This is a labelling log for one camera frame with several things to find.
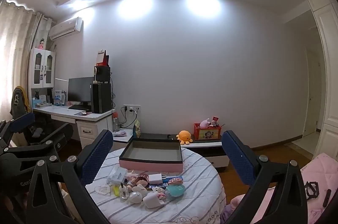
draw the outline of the mouse pad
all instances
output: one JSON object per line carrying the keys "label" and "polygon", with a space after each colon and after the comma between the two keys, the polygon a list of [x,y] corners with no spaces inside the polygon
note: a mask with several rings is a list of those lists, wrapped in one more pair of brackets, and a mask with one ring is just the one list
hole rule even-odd
{"label": "mouse pad", "polygon": [[82,114],[82,112],[80,112],[80,113],[76,113],[76,114],[74,114],[74,115],[79,115],[79,116],[87,116],[87,115],[89,115],[89,114],[91,114],[92,112],[87,112],[86,114]]}

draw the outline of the tv stand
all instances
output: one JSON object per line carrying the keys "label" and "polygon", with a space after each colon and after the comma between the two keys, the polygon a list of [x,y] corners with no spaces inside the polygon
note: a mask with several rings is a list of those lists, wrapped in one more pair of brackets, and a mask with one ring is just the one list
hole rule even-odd
{"label": "tv stand", "polygon": [[[175,134],[154,134],[154,133],[141,133],[140,138],[148,139],[174,139],[177,137]],[[229,165],[229,158],[222,148],[221,139],[213,140],[195,140],[195,136],[191,136],[193,142],[189,145],[182,145],[190,151],[198,153],[208,160],[218,172],[223,172],[225,167]]]}

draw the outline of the computer tower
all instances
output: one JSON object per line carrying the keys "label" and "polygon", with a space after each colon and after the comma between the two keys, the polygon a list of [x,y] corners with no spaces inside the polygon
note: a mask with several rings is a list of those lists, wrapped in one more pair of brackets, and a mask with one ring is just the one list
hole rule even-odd
{"label": "computer tower", "polygon": [[90,84],[92,113],[105,113],[112,109],[110,83]]}

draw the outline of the wall outlet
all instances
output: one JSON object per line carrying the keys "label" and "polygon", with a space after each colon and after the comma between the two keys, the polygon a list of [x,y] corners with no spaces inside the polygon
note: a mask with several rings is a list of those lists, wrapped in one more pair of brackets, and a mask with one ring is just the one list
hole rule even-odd
{"label": "wall outlet", "polygon": [[137,114],[140,114],[140,110],[141,110],[141,106],[140,105],[123,105],[124,107],[127,106],[127,112],[126,115],[134,115],[135,113],[132,111],[130,112],[130,110],[134,110],[137,111]]}

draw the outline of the door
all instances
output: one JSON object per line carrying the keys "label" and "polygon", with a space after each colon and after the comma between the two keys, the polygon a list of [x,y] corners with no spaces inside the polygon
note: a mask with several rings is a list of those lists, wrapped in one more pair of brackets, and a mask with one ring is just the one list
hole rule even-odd
{"label": "door", "polygon": [[338,17],[329,4],[314,12],[326,63],[326,106],[324,123],[338,127]]}
{"label": "door", "polygon": [[54,65],[55,52],[45,51],[44,72],[43,72],[43,87],[54,87]]}
{"label": "door", "polygon": [[31,88],[43,87],[44,61],[45,61],[45,50],[33,49],[33,55],[30,66]]}
{"label": "door", "polygon": [[309,95],[303,137],[315,132],[317,129],[322,92],[319,59],[308,50],[306,51],[306,55],[308,59]]}
{"label": "door", "polygon": [[335,160],[338,159],[338,128],[323,125],[314,157],[321,153],[326,153]]}

